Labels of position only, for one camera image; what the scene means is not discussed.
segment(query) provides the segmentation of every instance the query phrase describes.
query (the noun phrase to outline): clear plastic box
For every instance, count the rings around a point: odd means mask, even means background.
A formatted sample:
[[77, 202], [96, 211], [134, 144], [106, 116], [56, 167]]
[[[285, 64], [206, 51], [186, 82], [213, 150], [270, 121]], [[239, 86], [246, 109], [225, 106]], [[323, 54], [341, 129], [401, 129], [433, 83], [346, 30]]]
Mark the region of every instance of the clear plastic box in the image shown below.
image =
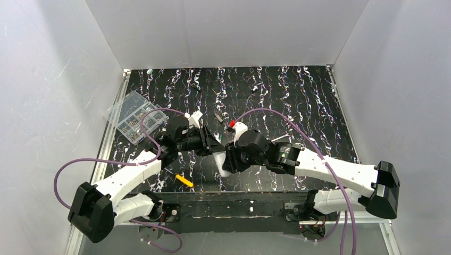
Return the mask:
[[[144, 114], [155, 108], [159, 108], [159, 105], [153, 105], [136, 91], [133, 91], [106, 110], [103, 116], [131, 143], [137, 145], [144, 138], [139, 122]], [[166, 115], [157, 110], [146, 116], [144, 127], [150, 134], [163, 125], [165, 121]]]

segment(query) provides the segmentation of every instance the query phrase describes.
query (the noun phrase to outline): white wall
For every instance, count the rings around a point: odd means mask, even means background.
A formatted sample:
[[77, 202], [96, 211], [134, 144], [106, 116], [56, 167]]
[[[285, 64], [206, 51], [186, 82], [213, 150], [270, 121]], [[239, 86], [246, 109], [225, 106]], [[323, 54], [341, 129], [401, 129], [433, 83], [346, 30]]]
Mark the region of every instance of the white wall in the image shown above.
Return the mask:
[[402, 254], [451, 245], [451, 2], [370, 0], [334, 74], [364, 163], [394, 163]]
[[123, 68], [334, 63], [368, 0], [87, 0]]
[[[83, 0], [0, 1], [0, 254], [64, 253], [53, 195], [67, 161], [96, 157], [121, 68]], [[71, 203], [93, 164], [62, 174]]]

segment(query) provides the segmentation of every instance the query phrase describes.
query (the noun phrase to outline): screwdriver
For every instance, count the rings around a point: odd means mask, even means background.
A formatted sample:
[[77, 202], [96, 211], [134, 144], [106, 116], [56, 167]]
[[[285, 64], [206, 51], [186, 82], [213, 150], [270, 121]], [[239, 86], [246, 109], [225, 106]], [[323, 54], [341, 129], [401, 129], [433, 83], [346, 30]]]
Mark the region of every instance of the screwdriver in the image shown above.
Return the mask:
[[192, 182], [190, 182], [189, 180], [187, 180], [186, 178], [184, 178], [183, 176], [181, 176], [180, 174], [174, 174], [173, 172], [167, 170], [165, 168], [166, 171], [168, 171], [169, 173], [171, 173], [177, 180], [181, 181], [184, 185], [192, 188], [194, 187], [194, 184]]

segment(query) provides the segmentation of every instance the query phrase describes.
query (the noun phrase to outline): robotic arm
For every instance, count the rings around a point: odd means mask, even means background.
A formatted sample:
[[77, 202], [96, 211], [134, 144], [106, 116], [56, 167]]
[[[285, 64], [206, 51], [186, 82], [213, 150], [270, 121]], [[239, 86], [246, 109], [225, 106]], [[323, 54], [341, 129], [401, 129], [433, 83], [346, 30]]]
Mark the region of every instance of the robotic arm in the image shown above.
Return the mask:
[[[93, 185], [85, 182], [76, 191], [68, 220], [92, 242], [103, 240], [112, 228], [137, 217], [158, 218], [163, 201], [150, 191], [123, 199], [132, 189], [157, 174], [177, 159], [178, 152], [194, 150], [198, 156], [213, 155], [223, 177], [243, 172], [252, 165], [265, 166], [277, 174], [309, 176], [335, 183], [318, 155], [297, 144], [273, 143], [244, 123], [234, 123], [233, 142], [223, 146], [201, 126], [200, 112], [185, 118], [174, 118], [158, 139], [161, 154], [147, 165], [125, 166], [110, 177]], [[133, 163], [145, 162], [156, 155], [147, 147]], [[397, 216], [399, 179], [393, 165], [381, 161], [378, 166], [359, 165], [326, 158], [345, 187], [354, 210], [366, 210], [386, 219]], [[340, 190], [311, 190], [302, 206], [287, 209], [292, 220], [309, 219], [347, 210]]]

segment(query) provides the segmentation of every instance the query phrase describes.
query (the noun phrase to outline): black marble table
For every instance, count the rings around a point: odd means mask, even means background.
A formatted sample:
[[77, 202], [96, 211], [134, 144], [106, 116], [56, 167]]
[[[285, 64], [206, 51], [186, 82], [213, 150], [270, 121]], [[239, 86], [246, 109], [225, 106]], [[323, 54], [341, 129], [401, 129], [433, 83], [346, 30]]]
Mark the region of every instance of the black marble table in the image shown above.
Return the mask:
[[[202, 92], [190, 88], [199, 86]], [[338, 99], [325, 66], [228, 67], [202, 69], [133, 70], [127, 94], [136, 91], [154, 105], [193, 113], [201, 111], [202, 123], [212, 133], [222, 135], [222, 144], [233, 135], [225, 130], [215, 114], [225, 123], [245, 111], [265, 107], [277, 110], [293, 121], [321, 148], [324, 155], [357, 162]], [[174, 113], [166, 112], [171, 117]], [[272, 113], [254, 113], [242, 120], [267, 138], [289, 135], [291, 142], [305, 144], [301, 136], [282, 118]], [[131, 161], [143, 150], [132, 145], [116, 131], [110, 160]], [[108, 165], [105, 177], [120, 166]], [[305, 176], [277, 175], [264, 167], [253, 166], [245, 172], [223, 178], [212, 156], [198, 157], [184, 152], [169, 167], [191, 180], [190, 189], [166, 171], [150, 177], [137, 187], [162, 191], [280, 191], [335, 188], [334, 184]]]

